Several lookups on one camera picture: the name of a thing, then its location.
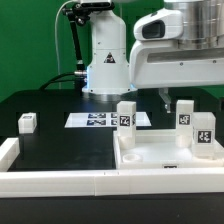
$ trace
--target black cable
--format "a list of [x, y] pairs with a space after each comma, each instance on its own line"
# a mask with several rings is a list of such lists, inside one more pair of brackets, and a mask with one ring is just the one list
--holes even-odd
[[55, 76], [53, 77], [52, 79], [50, 79], [48, 82], [46, 82], [44, 85], [42, 85], [39, 90], [45, 90], [50, 84], [52, 84], [52, 82], [58, 80], [58, 79], [61, 79], [63, 77], [66, 77], [66, 76], [75, 76], [73, 72], [68, 72], [68, 73], [64, 73], [64, 74], [61, 74], [61, 75], [58, 75], [58, 76]]
[[77, 27], [76, 27], [76, 17], [72, 10], [70, 10], [70, 9], [66, 10], [66, 8], [64, 9], [64, 15], [66, 15], [68, 17], [68, 20], [70, 22], [70, 28], [72, 31], [72, 39], [73, 39], [73, 44], [74, 44], [74, 48], [75, 48], [75, 56], [76, 56], [76, 60], [77, 60], [77, 64], [76, 64], [77, 70], [85, 70], [85, 65], [83, 63], [82, 53], [81, 53], [81, 49], [80, 49], [78, 31], [77, 31]]

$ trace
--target white platform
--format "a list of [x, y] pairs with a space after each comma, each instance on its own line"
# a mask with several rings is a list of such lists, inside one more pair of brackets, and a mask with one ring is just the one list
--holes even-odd
[[[93, 125], [88, 125], [87, 122], [94, 122]], [[65, 128], [91, 128], [91, 127], [116, 127], [117, 113], [97, 112], [97, 113], [70, 113], [65, 124]], [[136, 126], [151, 126], [150, 120], [146, 112], [136, 113]]]
[[202, 168], [223, 167], [224, 149], [215, 141], [214, 158], [199, 159], [191, 148], [176, 146], [175, 130], [136, 131], [136, 145], [123, 149], [114, 132], [114, 153], [117, 169]]

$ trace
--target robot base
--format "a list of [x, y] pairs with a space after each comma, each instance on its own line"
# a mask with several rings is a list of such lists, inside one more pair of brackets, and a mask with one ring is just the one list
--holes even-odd
[[99, 101], [120, 101], [127, 99], [134, 99], [137, 97], [138, 90], [134, 87], [130, 89], [111, 89], [111, 90], [94, 90], [89, 89], [86, 86], [82, 89], [82, 95], [84, 98], [99, 100]]

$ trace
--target white cube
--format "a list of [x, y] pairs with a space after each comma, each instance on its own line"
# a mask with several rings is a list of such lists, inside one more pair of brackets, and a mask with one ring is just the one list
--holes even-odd
[[117, 133], [124, 149], [135, 147], [136, 102], [121, 101], [117, 104]]
[[136, 102], [121, 101], [117, 104], [117, 131], [121, 137], [135, 137]]
[[20, 134], [33, 133], [37, 126], [36, 113], [22, 114], [18, 121], [18, 125]]
[[178, 100], [176, 111], [178, 113], [191, 114], [194, 112], [194, 101], [193, 100]]
[[215, 129], [215, 116], [211, 112], [193, 113], [194, 129]]
[[176, 145], [189, 147], [192, 142], [193, 126], [192, 113], [194, 112], [193, 100], [178, 100], [176, 107]]

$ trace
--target robot logo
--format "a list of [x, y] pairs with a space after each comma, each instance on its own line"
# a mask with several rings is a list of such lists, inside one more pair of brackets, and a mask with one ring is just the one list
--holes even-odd
[[107, 55], [107, 58], [105, 59], [104, 63], [116, 63], [111, 52]]

